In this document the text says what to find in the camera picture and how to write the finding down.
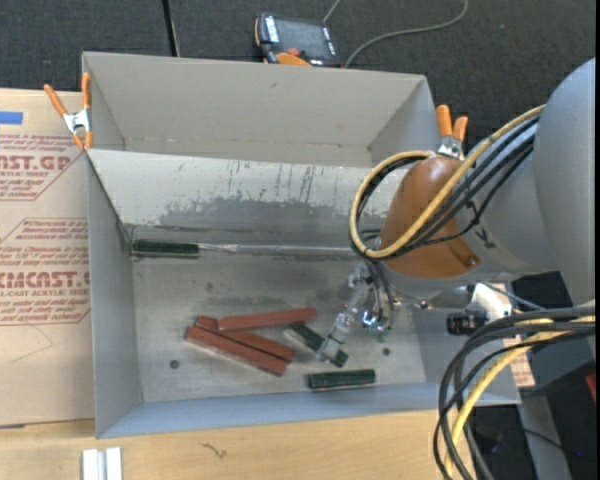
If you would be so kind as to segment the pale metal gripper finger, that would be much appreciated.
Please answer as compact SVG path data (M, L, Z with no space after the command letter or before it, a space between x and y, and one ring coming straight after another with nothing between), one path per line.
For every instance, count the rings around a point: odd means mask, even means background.
M338 289L338 296L343 301L345 311L359 313L369 296L369 270L363 265L356 265L347 275Z
M316 352L316 358L323 362L342 363L342 347L352 328L354 317L339 313L326 338Z

